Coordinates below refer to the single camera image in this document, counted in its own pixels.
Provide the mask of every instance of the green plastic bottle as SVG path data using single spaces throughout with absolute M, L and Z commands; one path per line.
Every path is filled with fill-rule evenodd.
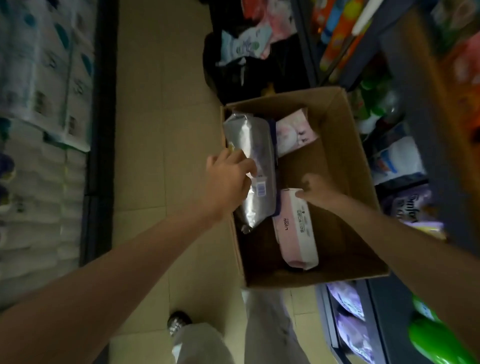
M 418 298 L 415 295 L 413 295 L 413 306 L 419 313 L 424 315 L 426 318 L 429 318 L 430 320 L 435 322 L 442 322 L 438 318 L 435 311 L 431 310 L 426 304 L 423 303 L 423 301 L 420 298 Z
M 425 317 L 412 321 L 408 335 L 415 349 L 435 364 L 477 364 L 445 325 Z

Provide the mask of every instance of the silver package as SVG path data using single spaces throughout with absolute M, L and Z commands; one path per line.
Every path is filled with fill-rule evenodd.
M 228 146 L 242 149 L 257 165 L 257 176 L 248 174 L 252 186 L 247 198 L 236 210 L 245 224 L 241 230 L 246 234 L 276 209 L 275 152 L 270 126 L 265 119 L 234 112 L 223 123 L 223 130 Z

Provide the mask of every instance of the cardboard box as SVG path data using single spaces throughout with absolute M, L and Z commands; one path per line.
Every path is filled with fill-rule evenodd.
M 279 187 L 301 188 L 305 173 L 319 173 L 330 177 L 345 194 L 379 209 L 367 159 L 342 88 L 320 87 L 228 104 L 221 110 L 221 122 L 232 110 L 280 120 L 305 107 L 309 123 L 320 137 L 278 160 Z M 223 135 L 222 143 L 226 146 Z M 231 216 L 229 224 L 244 286 L 301 287 L 388 274 L 387 265 L 350 226 L 321 208 L 309 204 L 309 209 L 320 263 L 308 271 L 290 268 L 283 260 L 271 218 L 245 235 L 236 229 Z

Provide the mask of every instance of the grey pants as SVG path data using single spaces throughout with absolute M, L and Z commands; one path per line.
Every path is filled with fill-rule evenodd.
M 248 319 L 245 364 L 309 364 L 281 291 L 243 291 L 242 296 Z M 177 364 L 234 364 L 220 333 L 206 323 L 180 329 L 172 353 Z

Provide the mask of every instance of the floor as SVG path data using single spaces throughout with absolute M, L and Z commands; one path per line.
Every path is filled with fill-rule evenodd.
M 210 31 L 208 8 L 197 0 L 120 0 L 114 247 L 197 196 L 206 156 L 220 150 L 219 102 L 202 68 Z M 313 287 L 284 294 L 311 363 L 335 363 Z M 111 340 L 110 362 L 172 363 L 165 326 L 176 309 L 218 328 L 243 363 L 246 314 L 225 223 L 160 279 Z

